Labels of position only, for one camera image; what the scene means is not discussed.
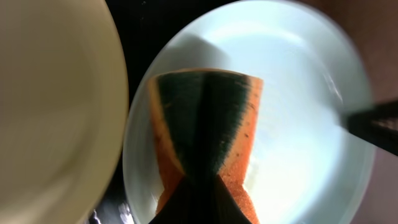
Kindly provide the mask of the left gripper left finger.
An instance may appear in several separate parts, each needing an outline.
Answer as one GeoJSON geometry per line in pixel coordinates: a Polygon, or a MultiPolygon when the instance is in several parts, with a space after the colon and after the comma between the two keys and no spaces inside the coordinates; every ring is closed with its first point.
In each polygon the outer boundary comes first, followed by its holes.
{"type": "Polygon", "coordinates": [[[192,183],[182,178],[173,194],[149,224],[191,224],[197,212],[197,195],[192,183]]]}

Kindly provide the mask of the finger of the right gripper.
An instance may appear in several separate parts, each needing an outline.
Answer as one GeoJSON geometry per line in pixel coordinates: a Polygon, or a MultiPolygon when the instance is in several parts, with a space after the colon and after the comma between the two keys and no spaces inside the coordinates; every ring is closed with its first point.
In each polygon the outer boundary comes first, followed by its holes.
{"type": "Polygon", "coordinates": [[[343,119],[350,134],[397,155],[397,99],[345,113],[343,119]]]}

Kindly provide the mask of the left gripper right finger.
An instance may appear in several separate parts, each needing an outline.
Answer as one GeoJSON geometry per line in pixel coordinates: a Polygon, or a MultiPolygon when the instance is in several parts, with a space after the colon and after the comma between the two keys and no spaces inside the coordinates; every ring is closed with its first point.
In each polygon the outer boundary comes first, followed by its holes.
{"type": "Polygon", "coordinates": [[[218,175],[199,191],[198,222],[205,224],[251,224],[218,175]]]}

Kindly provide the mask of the green and orange sponge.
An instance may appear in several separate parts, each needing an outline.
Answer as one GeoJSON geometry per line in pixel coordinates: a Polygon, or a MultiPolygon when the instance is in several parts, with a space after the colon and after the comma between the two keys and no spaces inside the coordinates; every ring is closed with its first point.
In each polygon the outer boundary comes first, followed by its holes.
{"type": "MultiPolygon", "coordinates": [[[[155,153],[164,190],[157,215],[186,177],[197,197],[220,176],[251,223],[258,217],[243,187],[252,153],[263,82],[227,70],[198,68],[147,82],[155,153]]],[[[198,222],[198,199],[196,205],[198,222]]]]}

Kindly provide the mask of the light blue plate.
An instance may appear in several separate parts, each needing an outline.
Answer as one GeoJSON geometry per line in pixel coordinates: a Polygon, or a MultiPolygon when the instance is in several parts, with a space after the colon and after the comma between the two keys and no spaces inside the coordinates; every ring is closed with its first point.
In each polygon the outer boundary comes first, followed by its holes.
{"type": "Polygon", "coordinates": [[[344,128],[372,107],[360,57],[326,15],[292,1],[239,1],[177,33],[144,80],[181,68],[258,77],[263,90],[244,188],[261,223],[349,223],[376,148],[344,128]]]}

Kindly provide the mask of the yellow plate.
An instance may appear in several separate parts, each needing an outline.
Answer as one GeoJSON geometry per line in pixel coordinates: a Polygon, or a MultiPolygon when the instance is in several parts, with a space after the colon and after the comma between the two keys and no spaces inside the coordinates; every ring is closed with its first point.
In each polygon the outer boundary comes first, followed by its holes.
{"type": "Polygon", "coordinates": [[[1,2],[1,222],[81,223],[118,163],[126,64],[104,0],[1,2]]]}

